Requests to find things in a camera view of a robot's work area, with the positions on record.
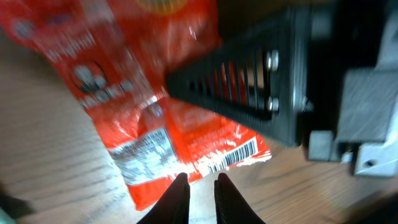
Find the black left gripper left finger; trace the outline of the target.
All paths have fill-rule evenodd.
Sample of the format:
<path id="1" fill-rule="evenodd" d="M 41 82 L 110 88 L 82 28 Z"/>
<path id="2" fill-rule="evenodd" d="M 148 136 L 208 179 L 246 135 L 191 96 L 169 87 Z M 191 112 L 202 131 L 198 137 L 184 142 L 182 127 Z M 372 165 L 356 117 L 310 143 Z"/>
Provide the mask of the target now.
<path id="1" fill-rule="evenodd" d="M 190 185 L 188 175 L 182 172 L 137 224 L 188 224 L 189 209 Z"/>

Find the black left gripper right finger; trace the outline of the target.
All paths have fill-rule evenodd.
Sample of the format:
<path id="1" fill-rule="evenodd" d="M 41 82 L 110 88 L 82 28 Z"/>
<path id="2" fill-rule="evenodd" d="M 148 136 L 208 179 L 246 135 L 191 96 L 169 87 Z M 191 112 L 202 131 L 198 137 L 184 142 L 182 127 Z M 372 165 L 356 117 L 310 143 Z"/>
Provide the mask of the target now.
<path id="1" fill-rule="evenodd" d="M 214 183 L 217 224 L 265 224 L 225 173 Z"/>

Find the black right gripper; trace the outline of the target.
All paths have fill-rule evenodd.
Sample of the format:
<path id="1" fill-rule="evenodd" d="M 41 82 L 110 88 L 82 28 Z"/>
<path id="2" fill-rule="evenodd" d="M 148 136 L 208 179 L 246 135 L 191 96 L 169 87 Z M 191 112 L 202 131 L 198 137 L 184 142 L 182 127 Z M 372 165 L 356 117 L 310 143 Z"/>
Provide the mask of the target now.
<path id="1" fill-rule="evenodd" d="M 357 177 L 397 176 L 397 2 L 314 7 L 308 58 L 307 157 Z"/>

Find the red Hacks candy bag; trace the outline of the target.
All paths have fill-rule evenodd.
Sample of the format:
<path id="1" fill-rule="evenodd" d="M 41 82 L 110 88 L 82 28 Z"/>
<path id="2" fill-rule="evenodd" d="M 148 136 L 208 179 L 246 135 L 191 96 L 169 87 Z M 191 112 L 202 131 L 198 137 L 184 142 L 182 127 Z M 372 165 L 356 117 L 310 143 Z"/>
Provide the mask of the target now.
<path id="1" fill-rule="evenodd" d="M 172 99 L 167 75 L 221 42 L 216 1 L 1 1 L 1 28 L 42 54 L 90 116 L 138 211 L 189 182 L 271 158 L 263 137 Z"/>

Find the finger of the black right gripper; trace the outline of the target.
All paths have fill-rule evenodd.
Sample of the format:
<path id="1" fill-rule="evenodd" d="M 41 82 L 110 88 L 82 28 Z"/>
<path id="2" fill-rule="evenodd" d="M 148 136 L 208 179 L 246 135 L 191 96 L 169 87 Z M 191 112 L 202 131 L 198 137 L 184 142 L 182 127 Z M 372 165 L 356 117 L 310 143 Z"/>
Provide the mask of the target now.
<path id="1" fill-rule="evenodd" d="M 286 146 L 300 144 L 311 10 L 268 17 L 166 79 L 172 98 L 223 115 Z"/>

